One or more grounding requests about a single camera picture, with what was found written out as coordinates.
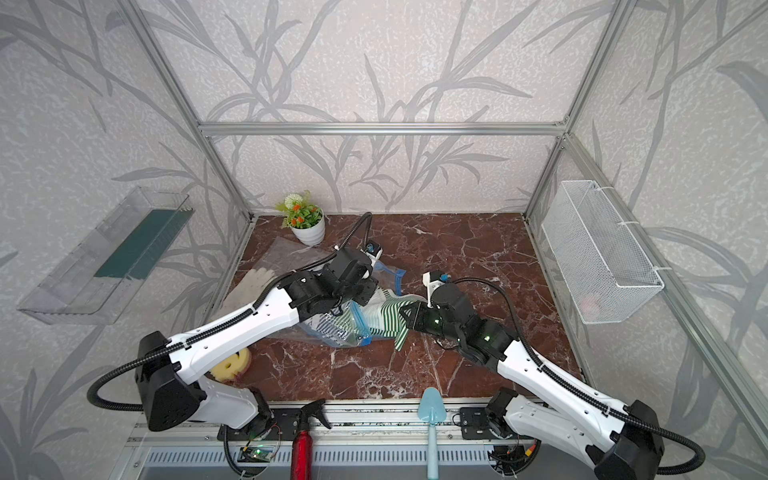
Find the green striped tank top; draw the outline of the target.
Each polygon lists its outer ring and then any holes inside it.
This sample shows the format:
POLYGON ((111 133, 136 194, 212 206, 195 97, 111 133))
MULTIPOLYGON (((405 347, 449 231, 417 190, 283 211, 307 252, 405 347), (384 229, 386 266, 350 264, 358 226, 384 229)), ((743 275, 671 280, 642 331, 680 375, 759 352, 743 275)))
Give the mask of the green striped tank top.
POLYGON ((425 302, 419 295, 396 295, 390 289, 378 288, 365 306, 348 301, 334 324, 351 336, 344 340, 350 347, 367 346, 378 340, 392 340, 399 352, 406 341, 408 328, 400 308, 414 302, 425 302))

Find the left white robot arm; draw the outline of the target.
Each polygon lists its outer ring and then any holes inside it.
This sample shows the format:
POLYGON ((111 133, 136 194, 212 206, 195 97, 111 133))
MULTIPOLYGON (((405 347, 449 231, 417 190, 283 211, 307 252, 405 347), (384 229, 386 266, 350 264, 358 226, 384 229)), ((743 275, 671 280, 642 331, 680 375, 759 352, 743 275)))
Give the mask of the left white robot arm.
POLYGON ((267 412, 254 392, 207 378, 228 357, 315 317, 337 316, 353 301, 364 306, 378 286, 373 270, 381 248, 340 247, 328 257, 274 279, 260 296, 223 317, 170 338, 155 331, 136 360, 98 378, 87 399, 97 408, 145 415, 150 430, 186 421, 241 429, 267 412))

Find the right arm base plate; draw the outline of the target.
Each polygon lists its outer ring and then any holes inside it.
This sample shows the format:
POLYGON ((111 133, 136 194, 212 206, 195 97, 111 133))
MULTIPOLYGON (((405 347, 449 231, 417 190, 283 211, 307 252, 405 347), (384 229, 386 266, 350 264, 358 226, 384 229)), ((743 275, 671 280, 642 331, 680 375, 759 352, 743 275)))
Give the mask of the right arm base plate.
POLYGON ((502 417, 488 414, 484 407, 461 407, 453 415, 452 423, 460 428, 464 440, 526 445, 537 442, 532 437, 519 435, 502 417))

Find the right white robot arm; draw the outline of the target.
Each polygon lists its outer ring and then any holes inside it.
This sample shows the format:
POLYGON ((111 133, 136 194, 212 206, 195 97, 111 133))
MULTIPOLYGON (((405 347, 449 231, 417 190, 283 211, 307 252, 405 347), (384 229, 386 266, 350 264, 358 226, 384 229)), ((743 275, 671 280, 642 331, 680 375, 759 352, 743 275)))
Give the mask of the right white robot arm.
POLYGON ((410 330, 455 342, 466 359, 536 396, 497 396, 492 412, 498 433, 550 444, 590 467, 599 479, 653 479, 700 468, 704 449, 660 427, 655 411, 636 400, 627 405, 583 383, 532 348, 513 307, 505 325, 482 317, 460 281, 441 272, 425 275, 427 297, 400 309, 410 330))

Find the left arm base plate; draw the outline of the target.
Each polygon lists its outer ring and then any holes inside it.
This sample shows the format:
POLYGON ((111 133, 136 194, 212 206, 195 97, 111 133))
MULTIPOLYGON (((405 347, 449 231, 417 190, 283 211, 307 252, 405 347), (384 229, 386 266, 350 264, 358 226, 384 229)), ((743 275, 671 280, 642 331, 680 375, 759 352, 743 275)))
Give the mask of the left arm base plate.
POLYGON ((292 441, 297 432, 298 416, 299 408, 273 409, 270 419, 260 415, 241 429, 221 426, 216 438, 223 441, 224 434, 227 434, 230 442, 246 442, 248 440, 292 441))

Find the clear vacuum bag blue zipper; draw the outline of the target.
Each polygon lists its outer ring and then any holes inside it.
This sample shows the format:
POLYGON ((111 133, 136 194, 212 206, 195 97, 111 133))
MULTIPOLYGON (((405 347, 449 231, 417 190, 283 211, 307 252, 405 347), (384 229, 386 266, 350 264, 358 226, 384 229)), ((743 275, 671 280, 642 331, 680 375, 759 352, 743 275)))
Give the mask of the clear vacuum bag blue zipper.
MULTIPOLYGON (((345 344, 344 340, 350 340, 351 336, 334 324, 334 320, 342 314, 342 305, 351 300, 342 302, 340 298, 333 297, 322 284, 320 271, 332 260, 325 262, 323 259, 327 255, 316 248, 279 238, 252 268, 274 270, 275 278, 285 275, 287 278, 278 286, 289 294, 289 300, 295 304, 299 313, 300 321, 296 327, 274 336, 306 343, 323 343, 333 348, 362 347, 345 344)), ((404 275, 404 270, 388 267, 381 261, 376 269, 373 268, 372 274, 378 280, 378 288, 390 289, 398 296, 402 296, 404 275)))

